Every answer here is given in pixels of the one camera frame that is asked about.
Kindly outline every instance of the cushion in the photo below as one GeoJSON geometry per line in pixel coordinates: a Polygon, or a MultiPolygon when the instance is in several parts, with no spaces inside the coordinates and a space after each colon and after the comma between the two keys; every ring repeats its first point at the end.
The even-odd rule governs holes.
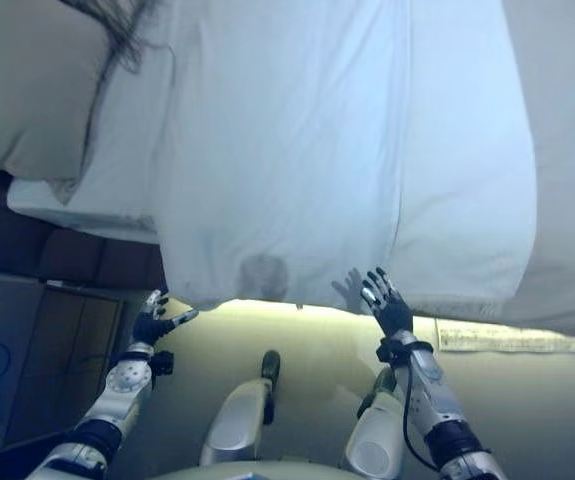
{"type": "Polygon", "coordinates": [[[0,207],[0,271],[35,276],[53,225],[0,207]]]}
{"type": "Polygon", "coordinates": [[[108,56],[107,33],[89,15],[54,0],[0,2],[0,170],[79,177],[108,56]]]}
{"type": "Polygon", "coordinates": [[[105,241],[66,228],[54,230],[47,239],[38,266],[38,278],[91,283],[105,241]]]}
{"type": "Polygon", "coordinates": [[[105,244],[96,285],[107,288],[142,289],[147,283],[153,245],[119,240],[105,244]]]}

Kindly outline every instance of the mattress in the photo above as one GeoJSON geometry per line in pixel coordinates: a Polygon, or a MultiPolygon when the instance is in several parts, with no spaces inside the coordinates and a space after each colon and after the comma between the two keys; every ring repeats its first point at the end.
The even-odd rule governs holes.
{"type": "Polygon", "coordinates": [[[173,3],[161,2],[139,22],[136,35],[146,43],[138,69],[119,63],[110,72],[91,129],[88,168],[69,203],[56,200],[45,182],[15,179],[7,196],[12,210],[103,237],[158,242],[149,198],[177,60],[167,46],[173,3]]]}

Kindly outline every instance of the pillow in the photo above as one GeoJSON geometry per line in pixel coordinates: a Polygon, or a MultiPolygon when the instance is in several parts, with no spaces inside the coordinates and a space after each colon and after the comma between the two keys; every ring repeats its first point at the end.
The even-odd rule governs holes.
{"type": "Polygon", "coordinates": [[[57,0],[0,1],[0,170],[52,181],[67,200],[109,55],[89,15],[57,0]]]}

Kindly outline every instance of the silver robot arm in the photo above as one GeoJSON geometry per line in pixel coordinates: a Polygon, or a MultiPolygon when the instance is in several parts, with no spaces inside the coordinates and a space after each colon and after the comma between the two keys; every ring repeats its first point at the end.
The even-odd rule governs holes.
{"type": "Polygon", "coordinates": [[[489,450],[472,432],[456,396],[427,342],[413,331],[412,313],[387,274],[368,272],[362,297],[385,333],[377,351],[391,365],[404,397],[403,435],[412,454],[440,480],[508,480],[489,450]],[[407,419],[421,433],[432,457],[423,459],[411,445],[407,419]]]}
{"type": "Polygon", "coordinates": [[[198,315],[190,310],[160,320],[167,299],[154,290],[145,301],[132,331],[131,345],[105,379],[105,389],[63,443],[28,477],[31,480],[103,479],[107,468],[140,410],[149,399],[156,375],[170,374],[173,355],[154,353],[156,341],[198,315]]]}

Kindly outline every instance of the bed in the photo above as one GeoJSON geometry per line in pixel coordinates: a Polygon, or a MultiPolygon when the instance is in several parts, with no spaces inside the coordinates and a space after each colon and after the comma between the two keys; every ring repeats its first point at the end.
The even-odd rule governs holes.
{"type": "MultiPolygon", "coordinates": [[[[315,138],[304,135],[303,144],[313,146],[325,158],[333,153],[340,164],[352,166],[342,176],[331,175],[332,179],[325,165],[311,167],[311,178],[323,178],[325,188],[335,195],[321,190],[320,182],[303,186],[302,176],[290,176],[293,170],[286,162],[279,163],[277,173],[265,172],[275,168],[275,158],[273,165],[256,163],[253,170],[243,168],[242,174],[240,168],[214,160],[223,148],[252,155],[249,145],[245,149],[236,144],[240,128],[252,120],[263,127],[271,118],[253,112],[270,111],[274,106],[245,108],[253,99],[249,85],[257,85],[258,79],[225,69],[235,61],[248,66],[248,59],[241,56],[217,62],[232,38],[245,44],[262,37],[210,36],[210,28],[226,25],[238,4],[205,6],[208,3],[166,3],[161,8],[171,9],[169,15],[141,22],[140,33],[151,43],[171,48],[148,49],[137,76],[120,69],[112,75],[98,113],[93,160],[69,204],[60,205],[40,182],[16,180],[8,197],[12,209],[99,235],[160,242],[174,294],[205,308],[239,297],[357,311],[355,285],[351,276],[345,283],[346,273],[354,267],[364,273],[378,263],[389,268],[419,312],[575,334],[575,3],[557,0],[543,10],[536,0],[457,0],[444,5],[426,0],[385,1],[361,2],[360,6],[341,2],[345,10],[339,7],[339,12],[328,17],[329,11],[320,5],[305,2],[271,17],[277,22],[291,14],[294,25],[302,27],[298,23],[302,18],[294,13],[302,8],[309,18],[329,20],[326,32],[349,29],[355,35],[343,40],[349,47],[359,45],[363,50],[354,51],[371,55],[373,60],[363,65],[363,75],[386,77],[395,85],[390,98],[378,98],[369,109],[360,110],[356,106],[368,99],[360,97],[354,87],[366,77],[352,77],[350,72],[349,77],[336,77],[346,82],[330,84],[350,100],[343,104],[338,96],[330,96],[327,109],[314,112],[322,115],[319,119],[329,120],[342,117],[339,105],[349,106],[354,118],[353,123],[343,124],[351,129],[346,131],[360,131],[367,138],[373,134],[371,140],[360,143],[337,135],[334,142],[319,145],[320,135],[334,132],[325,130],[324,121],[301,124],[314,130],[320,127],[322,132],[315,138]],[[170,18],[183,20],[173,23],[170,18]],[[397,22],[395,28],[379,23],[383,18],[397,22]],[[481,24],[486,25],[485,35],[481,24]],[[467,42],[463,36],[477,25],[479,36],[471,38],[483,40],[482,45],[467,42]],[[370,35],[361,36],[361,32],[370,35]],[[393,47],[379,51],[375,45],[383,39],[391,40],[393,47]],[[427,54],[430,41],[436,42],[436,48],[427,54]],[[450,52],[458,55],[453,53],[451,61],[445,62],[450,52]],[[386,54],[393,58],[391,62],[377,61],[386,54]],[[205,76],[208,71],[214,72],[213,77],[205,76]],[[229,83],[223,81],[223,74],[229,75],[229,83]],[[430,81],[438,74],[444,82],[430,81]],[[247,88],[240,90],[242,97],[224,103],[234,97],[231,91],[222,91],[223,85],[240,87],[247,81],[247,88]],[[150,95],[151,89],[157,95],[150,95]],[[396,108],[385,111],[383,101],[396,108]],[[222,113],[223,106],[236,109],[222,113]],[[219,109],[220,118],[228,123],[213,123],[219,109]],[[455,110],[458,121],[453,121],[455,110]],[[486,130],[490,112],[494,128],[486,130]],[[145,121],[136,122],[138,116],[145,121]],[[209,137],[206,125],[221,133],[209,137]],[[382,137],[383,131],[389,133],[386,149],[396,155],[380,157],[384,160],[377,170],[385,174],[371,175],[351,158],[382,154],[378,135],[382,137]],[[210,150],[218,142],[220,150],[210,150]],[[330,153],[325,145],[336,150],[330,153]],[[188,153],[199,148],[208,153],[201,154],[200,163],[188,162],[188,153]],[[442,160],[440,168],[425,168],[437,157],[442,160]],[[484,165],[460,168],[465,165],[462,162],[471,164],[475,158],[484,158],[484,165]],[[458,168],[449,169],[450,165],[458,168]],[[229,186],[206,190],[205,185],[213,185],[214,175],[220,182],[230,180],[229,186]],[[310,194],[278,196],[276,202],[252,185],[243,189],[245,195],[240,198],[244,201],[233,208],[229,202],[245,185],[241,179],[249,182],[258,175],[269,179],[264,192],[288,185],[310,194]],[[339,185],[358,178],[355,188],[339,194],[339,185]],[[290,205],[281,204],[280,199],[296,202],[297,210],[307,214],[290,218],[290,205]],[[320,212],[330,209],[345,213],[326,219],[322,229],[317,227],[324,218],[320,212]],[[276,211],[281,212],[279,220],[276,211]],[[247,225],[251,222],[246,219],[253,219],[254,225],[247,225]],[[289,244],[284,241],[285,232],[293,232],[289,244]]],[[[245,5],[252,11],[257,6],[253,1],[245,5]]],[[[257,27],[253,15],[245,20],[257,27]]],[[[268,25],[275,31],[279,24],[268,25]]],[[[247,31],[272,34],[269,27],[247,31]]],[[[316,68],[311,63],[314,57],[303,46],[306,42],[294,43],[302,48],[298,58],[305,62],[296,67],[316,68]]],[[[245,45],[252,48],[254,44],[245,45]]],[[[265,57],[264,65],[273,65],[271,60],[265,57]]],[[[329,65],[340,68],[343,59],[335,60],[329,65]]],[[[286,78],[277,88],[284,93],[297,79],[286,78]]],[[[300,91],[307,94],[314,87],[300,91]]],[[[292,100],[298,104],[307,99],[292,100]]],[[[286,110],[280,118],[302,113],[289,110],[285,106],[289,102],[281,105],[286,110]]],[[[266,137],[250,138],[260,142],[255,145],[269,148],[262,139],[272,138],[275,132],[260,127],[266,137]]],[[[296,155],[303,162],[301,171],[311,159],[308,155],[296,155]]],[[[241,165],[238,160],[234,165],[241,165]]]]}

